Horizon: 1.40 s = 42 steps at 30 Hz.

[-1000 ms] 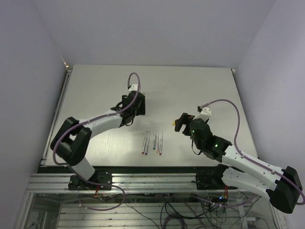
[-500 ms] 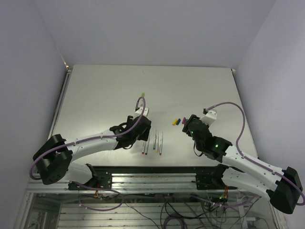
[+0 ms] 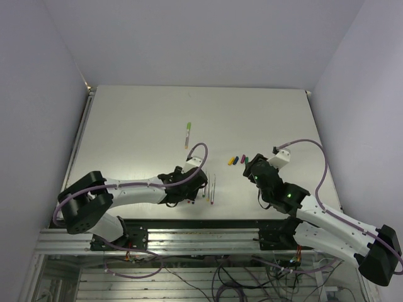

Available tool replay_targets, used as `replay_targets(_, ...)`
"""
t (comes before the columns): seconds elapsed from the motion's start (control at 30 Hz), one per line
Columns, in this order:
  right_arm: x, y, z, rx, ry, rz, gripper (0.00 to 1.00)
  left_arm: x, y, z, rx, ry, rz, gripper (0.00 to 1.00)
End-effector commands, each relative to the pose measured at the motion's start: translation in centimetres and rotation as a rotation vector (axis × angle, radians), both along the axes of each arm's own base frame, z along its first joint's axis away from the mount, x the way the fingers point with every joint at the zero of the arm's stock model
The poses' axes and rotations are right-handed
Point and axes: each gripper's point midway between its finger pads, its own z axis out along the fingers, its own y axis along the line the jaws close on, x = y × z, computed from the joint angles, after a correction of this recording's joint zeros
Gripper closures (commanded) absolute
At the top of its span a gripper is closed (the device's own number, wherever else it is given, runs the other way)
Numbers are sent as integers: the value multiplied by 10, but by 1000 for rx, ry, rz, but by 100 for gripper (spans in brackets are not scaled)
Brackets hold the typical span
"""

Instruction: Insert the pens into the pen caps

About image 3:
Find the orange-end white pen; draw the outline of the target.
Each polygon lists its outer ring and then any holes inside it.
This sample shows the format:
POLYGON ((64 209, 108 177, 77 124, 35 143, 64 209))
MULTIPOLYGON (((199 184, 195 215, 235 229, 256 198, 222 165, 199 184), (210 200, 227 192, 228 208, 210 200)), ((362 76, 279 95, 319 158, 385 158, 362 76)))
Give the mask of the orange-end white pen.
POLYGON ((190 140, 190 130, 186 129, 186 137, 185 137, 185 142, 184 142, 184 148, 185 149, 188 149, 189 140, 190 140))

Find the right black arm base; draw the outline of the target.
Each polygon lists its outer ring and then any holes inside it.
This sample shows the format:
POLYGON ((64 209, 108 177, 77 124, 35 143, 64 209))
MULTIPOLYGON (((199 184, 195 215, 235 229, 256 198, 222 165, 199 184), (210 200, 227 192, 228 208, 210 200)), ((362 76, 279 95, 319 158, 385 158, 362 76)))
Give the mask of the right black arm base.
POLYGON ((262 220, 259 222, 258 235, 253 238, 260 250, 296 250, 296 229, 302 224, 298 218, 288 217, 285 220, 262 220))

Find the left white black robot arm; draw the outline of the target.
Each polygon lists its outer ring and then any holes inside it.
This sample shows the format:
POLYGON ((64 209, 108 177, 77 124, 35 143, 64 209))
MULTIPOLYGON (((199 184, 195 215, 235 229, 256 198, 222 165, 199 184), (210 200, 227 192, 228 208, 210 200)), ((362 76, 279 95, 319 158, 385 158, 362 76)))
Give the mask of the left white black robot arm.
POLYGON ((92 171, 59 194, 53 221, 57 223, 61 212, 71 235, 92 233, 115 250, 134 247, 124 219, 108 214, 109 209, 139 203, 173 208, 182 201, 194 201, 207 184, 206 174, 197 167, 183 172, 177 166, 172 173, 138 181, 107 179, 100 171, 92 171))

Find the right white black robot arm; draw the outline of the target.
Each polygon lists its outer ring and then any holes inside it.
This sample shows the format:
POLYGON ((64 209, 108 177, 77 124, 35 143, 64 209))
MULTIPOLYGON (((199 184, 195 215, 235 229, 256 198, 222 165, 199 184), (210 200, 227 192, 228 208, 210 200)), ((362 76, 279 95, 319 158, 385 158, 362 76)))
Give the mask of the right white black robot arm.
POLYGON ((279 170, 289 161, 284 150, 270 159, 257 154, 243 172, 268 206, 288 215, 277 234, 278 243, 285 249, 300 245, 325 252, 350 263, 372 283, 388 286, 402 255, 395 230, 356 220, 283 181, 279 170))

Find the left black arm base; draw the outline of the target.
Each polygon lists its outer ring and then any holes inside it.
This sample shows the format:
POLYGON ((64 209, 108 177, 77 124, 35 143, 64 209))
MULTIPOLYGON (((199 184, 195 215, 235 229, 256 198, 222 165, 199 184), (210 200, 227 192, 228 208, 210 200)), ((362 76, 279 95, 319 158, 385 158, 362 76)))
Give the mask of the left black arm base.
POLYGON ((91 251, 147 249, 148 231, 142 225, 124 220, 120 216, 102 217, 89 232, 93 235, 91 251))

